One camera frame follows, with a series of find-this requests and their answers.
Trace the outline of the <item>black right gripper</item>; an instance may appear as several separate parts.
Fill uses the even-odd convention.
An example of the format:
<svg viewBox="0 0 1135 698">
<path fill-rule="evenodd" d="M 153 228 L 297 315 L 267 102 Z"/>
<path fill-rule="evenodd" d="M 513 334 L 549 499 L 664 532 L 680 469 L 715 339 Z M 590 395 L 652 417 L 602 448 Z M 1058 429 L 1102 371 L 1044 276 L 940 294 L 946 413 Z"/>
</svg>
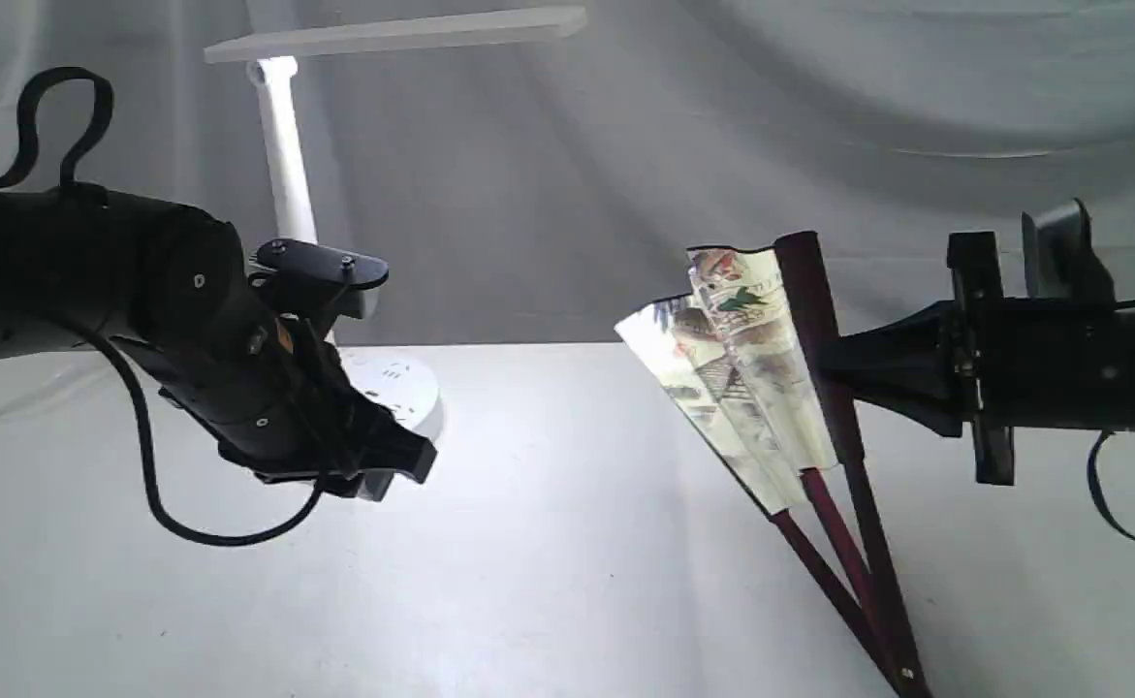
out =
<svg viewBox="0 0 1135 698">
<path fill-rule="evenodd" d="M 975 480 L 1014 486 L 1014 430 L 999 423 L 989 407 L 987 379 L 997 372 L 990 345 L 997 338 L 998 310 L 1004 300 L 997 234 L 950 235 L 947 266 L 953 301 L 936 301 L 894 323 L 824 340 L 814 350 L 814 372 L 856 401 L 885 407 L 939 436 L 959 438 L 964 420 L 951 401 L 847 376 L 900 370 L 942 377 L 953 375 L 956 368 L 973 438 Z"/>
</svg>

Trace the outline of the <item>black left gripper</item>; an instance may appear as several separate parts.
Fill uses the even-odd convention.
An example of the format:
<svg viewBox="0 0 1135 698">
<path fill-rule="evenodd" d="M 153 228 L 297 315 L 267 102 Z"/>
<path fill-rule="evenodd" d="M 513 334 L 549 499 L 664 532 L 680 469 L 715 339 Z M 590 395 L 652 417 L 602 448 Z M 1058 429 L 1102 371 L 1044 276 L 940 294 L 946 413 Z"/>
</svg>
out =
<svg viewBox="0 0 1135 698">
<path fill-rule="evenodd" d="M 381 502 L 394 478 L 424 483 L 432 441 L 351 384 L 328 335 L 274 312 L 249 284 L 239 235 L 208 218 L 152 249 L 136 313 L 136 363 L 163 397 L 263 481 L 306 481 Z"/>
</svg>

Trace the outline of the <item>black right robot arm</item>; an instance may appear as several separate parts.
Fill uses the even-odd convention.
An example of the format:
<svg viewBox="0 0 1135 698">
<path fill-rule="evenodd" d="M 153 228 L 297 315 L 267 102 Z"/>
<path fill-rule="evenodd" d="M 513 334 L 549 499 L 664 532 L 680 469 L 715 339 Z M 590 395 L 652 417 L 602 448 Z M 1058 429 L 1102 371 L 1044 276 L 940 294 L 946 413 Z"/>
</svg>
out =
<svg viewBox="0 0 1135 698">
<path fill-rule="evenodd" d="M 969 434 L 975 480 L 1015 481 L 1016 428 L 1135 431 L 1135 306 L 1004 295 L 993 233 L 949 238 L 953 295 L 815 350 L 854 398 L 943 437 Z"/>
</svg>

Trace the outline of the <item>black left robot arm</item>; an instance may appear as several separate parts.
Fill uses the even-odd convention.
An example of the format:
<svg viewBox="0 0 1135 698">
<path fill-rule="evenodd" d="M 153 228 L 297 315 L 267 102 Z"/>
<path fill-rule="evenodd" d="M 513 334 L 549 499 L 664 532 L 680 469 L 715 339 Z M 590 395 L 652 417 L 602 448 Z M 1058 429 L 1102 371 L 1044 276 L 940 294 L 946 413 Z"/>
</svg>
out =
<svg viewBox="0 0 1135 698">
<path fill-rule="evenodd" d="M 428 478 L 437 449 L 354 388 L 327 340 L 389 278 L 381 258 L 294 239 L 262 244 L 195 207 L 114 191 L 0 193 L 0 361 L 82 350 L 25 314 L 49 310 L 114 343 L 264 483 L 325 476 L 384 498 Z"/>
</svg>

